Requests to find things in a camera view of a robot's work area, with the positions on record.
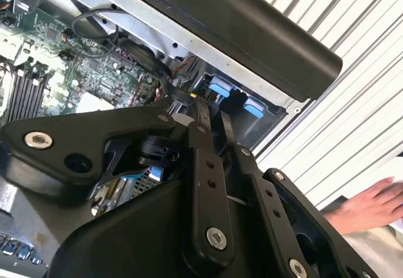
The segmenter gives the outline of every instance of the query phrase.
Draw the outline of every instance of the capacitor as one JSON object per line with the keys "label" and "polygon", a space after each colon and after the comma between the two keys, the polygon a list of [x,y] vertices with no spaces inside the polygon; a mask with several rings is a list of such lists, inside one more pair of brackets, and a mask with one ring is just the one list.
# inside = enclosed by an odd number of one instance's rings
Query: capacitor
{"label": "capacitor", "polygon": [[117,73],[118,75],[121,75],[124,70],[125,70],[124,67],[120,67],[119,69],[116,70],[116,73]]}

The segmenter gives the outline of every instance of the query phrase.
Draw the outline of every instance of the electronic component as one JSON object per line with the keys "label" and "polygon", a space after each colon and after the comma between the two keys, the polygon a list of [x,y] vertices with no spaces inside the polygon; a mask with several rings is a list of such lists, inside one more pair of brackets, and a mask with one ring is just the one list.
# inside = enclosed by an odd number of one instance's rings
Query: electronic component
{"label": "electronic component", "polygon": [[10,239],[1,251],[3,254],[11,256],[15,254],[19,245],[19,241]]}
{"label": "electronic component", "polygon": [[89,67],[90,67],[92,70],[94,70],[94,71],[97,71],[97,70],[99,69],[99,65],[100,65],[100,63],[97,62],[97,61],[94,60],[94,59],[91,59],[91,60],[89,61]]}
{"label": "electronic component", "polygon": [[26,260],[31,255],[32,248],[29,245],[23,245],[17,253],[17,258]]}
{"label": "electronic component", "polygon": [[114,106],[107,101],[85,92],[77,105],[76,113],[111,110],[113,108]]}
{"label": "electronic component", "polygon": [[49,40],[56,40],[57,32],[53,29],[48,29],[48,31],[46,32],[46,36]]}
{"label": "electronic component", "polygon": [[[158,82],[131,60],[129,52],[119,49],[117,53],[107,55],[100,61],[81,56],[66,44],[65,36],[71,38],[70,44],[75,49],[83,49],[89,54],[101,54],[105,52],[105,48],[90,39],[75,40],[74,34],[65,24],[43,11],[36,10],[35,14],[17,17],[17,24],[13,28],[0,26],[0,35],[4,37],[3,44],[6,46],[0,49],[0,54],[10,62],[18,58],[21,64],[16,70],[17,75],[38,81],[32,81],[37,85],[35,90],[31,88],[29,81],[17,82],[16,76],[12,77],[12,84],[3,84],[4,93],[1,94],[0,90],[0,97],[4,100],[4,106],[0,108],[4,110],[0,114],[7,112],[3,115],[3,123],[36,115],[74,113],[85,93],[96,98],[97,109],[93,110],[100,110],[98,106],[107,109],[123,108],[153,101]],[[15,48],[19,50],[17,55],[9,53],[13,49],[11,44],[15,44]],[[138,88],[139,75],[144,75],[148,81]],[[24,95],[26,90],[33,90],[32,94]],[[7,109],[7,103],[11,105],[10,109]],[[26,107],[29,114],[24,114],[24,110],[13,110],[14,107]]]}
{"label": "electronic component", "polygon": [[35,264],[35,265],[39,265],[43,262],[43,260],[39,256],[39,253],[36,250],[32,251],[31,262],[32,262],[32,264]]}

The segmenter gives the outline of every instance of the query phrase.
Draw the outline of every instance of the black cable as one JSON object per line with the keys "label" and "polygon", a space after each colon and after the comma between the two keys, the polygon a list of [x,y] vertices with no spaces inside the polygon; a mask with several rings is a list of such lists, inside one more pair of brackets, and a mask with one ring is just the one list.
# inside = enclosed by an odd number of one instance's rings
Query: black cable
{"label": "black cable", "polygon": [[87,38],[89,40],[109,40],[109,39],[116,39],[119,36],[119,27],[116,26],[116,31],[113,32],[112,34],[108,35],[98,35],[95,37],[91,37],[89,35],[83,35],[82,33],[79,33],[76,29],[77,23],[83,19],[89,18],[92,15],[98,14],[98,13],[119,13],[119,14],[128,14],[126,11],[121,10],[121,9],[111,9],[111,8],[98,8],[98,9],[92,9],[88,12],[85,12],[83,14],[80,14],[78,17],[76,17],[73,22],[71,23],[71,29],[73,30],[74,34],[77,35],[78,37],[81,38]]}
{"label": "black cable", "polygon": [[155,56],[150,55],[149,52],[144,50],[144,48],[138,44],[136,44],[136,48],[130,48],[128,51],[135,62],[158,79],[161,88],[170,98],[190,107],[193,103],[193,98],[170,82],[172,72],[169,69],[166,69],[167,67],[161,61],[159,61]]}

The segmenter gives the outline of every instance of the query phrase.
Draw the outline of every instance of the green circuit board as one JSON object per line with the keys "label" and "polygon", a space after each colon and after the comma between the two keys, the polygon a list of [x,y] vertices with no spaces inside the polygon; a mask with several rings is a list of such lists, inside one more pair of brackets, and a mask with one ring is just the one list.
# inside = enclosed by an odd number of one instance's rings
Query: green circuit board
{"label": "green circuit board", "polygon": [[[41,10],[17,16],[3,12],[0,55],[10,61],[17,54],[20,61],[32,57],[48,65],[53,75],[39,115],[109,110],[150,102],[158,86],[153,75],[118,52],[99,59],[77,54],[64,40],[66,29],[67,25]],[[73,44],[92,55],[106,52],[103,45],[89,39],[75,38]]]}

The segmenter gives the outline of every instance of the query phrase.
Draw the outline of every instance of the person's hand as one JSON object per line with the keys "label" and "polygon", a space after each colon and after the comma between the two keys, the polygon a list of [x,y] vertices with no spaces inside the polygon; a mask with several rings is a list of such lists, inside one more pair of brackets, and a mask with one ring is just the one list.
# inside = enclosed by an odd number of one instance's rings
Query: person's hand
{"label": "person's hand", "polygon": [[380,180],[324,217],[342,235],[378,228],[402,218],[403,183],[390,185],[392,182],[393,177]]}

